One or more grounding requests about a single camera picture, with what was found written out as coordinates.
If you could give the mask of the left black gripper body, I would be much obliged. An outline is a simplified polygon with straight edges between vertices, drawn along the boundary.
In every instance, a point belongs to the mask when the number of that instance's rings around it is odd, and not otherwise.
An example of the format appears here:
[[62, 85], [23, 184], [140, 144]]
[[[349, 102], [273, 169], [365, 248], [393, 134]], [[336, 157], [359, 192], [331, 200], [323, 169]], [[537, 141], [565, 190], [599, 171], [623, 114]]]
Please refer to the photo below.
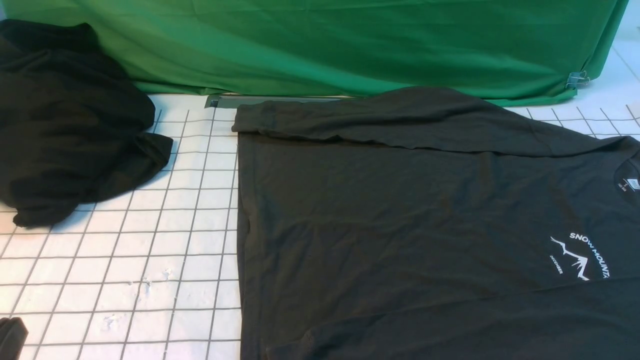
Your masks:
[[18, 360], [29, 335], [20, 317], [0, 319], [0, 360]]

